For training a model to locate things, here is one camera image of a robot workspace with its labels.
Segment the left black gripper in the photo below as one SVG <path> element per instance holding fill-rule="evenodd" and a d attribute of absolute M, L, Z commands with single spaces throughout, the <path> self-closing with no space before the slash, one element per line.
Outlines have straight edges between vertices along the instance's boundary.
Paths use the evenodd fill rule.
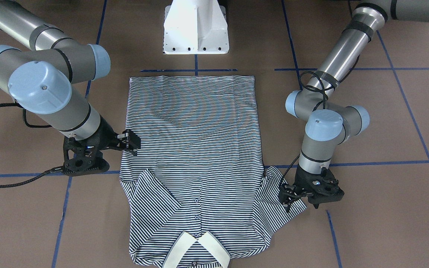
<path fill-rule="evenodd" d="M 281 178 L 279 185 L 279 202 L 287 213 L 290 212 L 291 205 L 295 201 L 300 200 L 301 197 L 312 196 L 312 192 L 310 192 L 310 187 L 308 186 L 309 174 L 312 173 L 298 167 L 292 185 L 284 182 L 284 178 Z"/>

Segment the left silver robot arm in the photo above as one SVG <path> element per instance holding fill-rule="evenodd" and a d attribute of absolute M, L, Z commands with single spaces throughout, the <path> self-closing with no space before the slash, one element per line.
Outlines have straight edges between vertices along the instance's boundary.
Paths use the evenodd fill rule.
<path fill-rule="evenodd" d="M 300 128 L 281 203 L 429 198 L 429 0 L 283 0 L 281 17 Z"/>

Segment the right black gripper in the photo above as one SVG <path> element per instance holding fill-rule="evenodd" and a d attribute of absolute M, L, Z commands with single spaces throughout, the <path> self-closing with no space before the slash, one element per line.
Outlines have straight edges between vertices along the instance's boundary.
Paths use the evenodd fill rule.
<path fill-rule="evenodd" d="M 124 130 L 121 134 L 114 132 L 107 121 L 100 117 L 100 125 L 96 132 L 85 139 L 85 153 L 102 151 L 107 149 L 127 151 L 133 156 L 137 156 L 137 151 L 141 149 L 141 139 L 132 130 Z"/>

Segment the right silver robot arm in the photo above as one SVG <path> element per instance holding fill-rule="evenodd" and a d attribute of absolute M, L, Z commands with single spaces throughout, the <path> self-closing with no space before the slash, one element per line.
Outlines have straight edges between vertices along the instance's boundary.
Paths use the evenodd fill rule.
<path fill-rule="evenodd" d="M 0 45 L 0 89 L 67 139 L 95 150 L 141 147 L 136 134 L 114 132 L 73 84 L 108 75 L 111 60 L 100 45 L 82 45 L 13 0 L 0 0 L 0 30 L 28 51 Z"/>

